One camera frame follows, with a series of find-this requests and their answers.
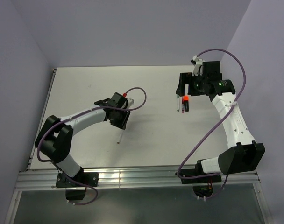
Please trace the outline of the white brown-tip pen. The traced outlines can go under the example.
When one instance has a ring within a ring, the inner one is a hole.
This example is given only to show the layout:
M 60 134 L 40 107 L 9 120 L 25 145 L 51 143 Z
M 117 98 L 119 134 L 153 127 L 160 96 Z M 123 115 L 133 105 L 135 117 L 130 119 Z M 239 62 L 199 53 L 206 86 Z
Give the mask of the white brown-tip pen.
M 121 143 L 121 140 L 122 140 L 122 137 L 123 137 L 123 133 L 124 133 L 124 131 L 122 130 L 120 135 L 119 135 L 119 137 L 118 137 L 117 144 Z

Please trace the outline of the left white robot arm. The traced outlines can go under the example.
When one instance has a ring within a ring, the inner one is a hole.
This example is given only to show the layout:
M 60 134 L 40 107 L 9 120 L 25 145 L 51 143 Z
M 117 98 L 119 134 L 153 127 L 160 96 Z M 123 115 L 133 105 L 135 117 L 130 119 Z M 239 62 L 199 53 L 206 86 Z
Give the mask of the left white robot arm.
M 78 114 L 61 118 L 51 115 L 44 122 L 35 147 L 67 175 L 68 183 L 79 186 L 84 175 L 83 168 L 70 155 L 73 136 L 103 121 L 124 130 L 133 104 L 133 99 L 116 92 L 111 98 L 96 101 L 92 107 Z

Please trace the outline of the red pink pen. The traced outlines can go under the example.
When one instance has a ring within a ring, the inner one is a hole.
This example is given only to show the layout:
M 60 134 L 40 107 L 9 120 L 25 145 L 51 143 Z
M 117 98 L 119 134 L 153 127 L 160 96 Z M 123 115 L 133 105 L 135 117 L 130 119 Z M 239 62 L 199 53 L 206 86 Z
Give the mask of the red pink pen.
M 182 97 L 182 113 L 185 112 L 185 100 L 184 97 Z

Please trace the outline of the black orange highlighter pen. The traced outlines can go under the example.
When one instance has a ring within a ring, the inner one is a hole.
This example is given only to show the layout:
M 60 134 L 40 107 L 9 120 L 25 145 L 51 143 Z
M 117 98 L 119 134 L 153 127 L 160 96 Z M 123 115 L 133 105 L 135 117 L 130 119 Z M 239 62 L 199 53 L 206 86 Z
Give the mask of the black orange highlighter pen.
M 185 112 L 189 111 L 189 101 L 187 101 L 187 100 L 184 101 L 184 111 Z

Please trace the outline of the aluminium rail frame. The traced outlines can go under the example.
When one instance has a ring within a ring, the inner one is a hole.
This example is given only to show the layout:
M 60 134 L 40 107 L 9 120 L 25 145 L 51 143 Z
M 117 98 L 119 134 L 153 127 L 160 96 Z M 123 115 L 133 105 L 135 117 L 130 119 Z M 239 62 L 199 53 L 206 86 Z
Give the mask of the aluminium rail frame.
M 53 74 L 42 119 L 78 113 L 114 92 L 129 93 L 140 110 L 120 131 L 108 123 L 77 134 L 71 155 L 86 172 L 98 172 L 99 197 L 73 206 L 55 187 L 57 171 L 31 154 L 21 172 L 7 224 L 271 224 L 273 219 L 257 172 L 228 177 L 222 193 L 202 201 L 193 185 L 176 177 L 181 161 L 219 120 L 206 96 L 191 98 L 188 113 L 177 112 L 175 90 L 192 66 L 61 67 Z

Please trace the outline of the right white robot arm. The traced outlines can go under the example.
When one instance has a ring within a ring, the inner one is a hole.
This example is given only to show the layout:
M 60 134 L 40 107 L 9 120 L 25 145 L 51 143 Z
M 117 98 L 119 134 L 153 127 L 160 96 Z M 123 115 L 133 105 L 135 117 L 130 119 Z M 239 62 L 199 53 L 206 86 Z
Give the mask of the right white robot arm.
M 217 157 L 199 160 L 191 178 L 205 182 L 218 174 L 254 171 L 265 153 L 265 147 L 263 143 L 256 142 L 249 131 L 232 81 L 222 78 L 219 61 L 205 62 L 197 58 L 192 59 L 192 64 L 192 72 L 180 73 L 176 94 L 184 96 L 187 85 L 188 95 L 210 98 L 221 118 L 218 124 L 223 125 L 228 149 Z

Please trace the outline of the white green-tip pen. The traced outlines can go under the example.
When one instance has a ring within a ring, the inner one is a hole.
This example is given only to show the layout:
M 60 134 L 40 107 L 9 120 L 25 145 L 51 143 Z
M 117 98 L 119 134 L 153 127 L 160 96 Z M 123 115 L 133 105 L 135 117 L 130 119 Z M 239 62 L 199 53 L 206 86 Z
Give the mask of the white green-tip pen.
M 177 95 L 177 112 L 180 111 L 180 96 Z

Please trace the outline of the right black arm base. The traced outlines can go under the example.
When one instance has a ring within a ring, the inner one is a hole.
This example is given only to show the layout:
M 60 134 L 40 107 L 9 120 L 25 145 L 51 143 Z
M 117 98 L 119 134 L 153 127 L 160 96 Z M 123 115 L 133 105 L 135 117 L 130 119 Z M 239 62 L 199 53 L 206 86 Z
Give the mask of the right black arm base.
M 213 194 L 213 184 L 221 183 L 221 175 L 206 176 L 202 170 L 197 168 L 182 169 L 179 172 L 179 176 L 182 184 L 195 184 L 193 186 L 193 192 L 199 197 L 210 197 Z

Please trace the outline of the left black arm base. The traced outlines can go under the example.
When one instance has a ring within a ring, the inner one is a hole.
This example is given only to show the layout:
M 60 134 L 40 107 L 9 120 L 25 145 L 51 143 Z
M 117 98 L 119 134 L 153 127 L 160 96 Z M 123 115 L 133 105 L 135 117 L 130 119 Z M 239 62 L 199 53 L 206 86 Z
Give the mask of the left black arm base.
M 74 177 L 69 177 L 65 173 L 59 173 L 55 187 L 57 189 L 66 189 L 65 198 L 69 203 L 75 205 L 86 205 L 94 202 L 99 193 L 96 187 L 98 186 L 99 173 L 98 172 L 82 172 Z M 81 203 L 86 196 L 87 190 L 95 191 L 95 196 L 91 201 Z

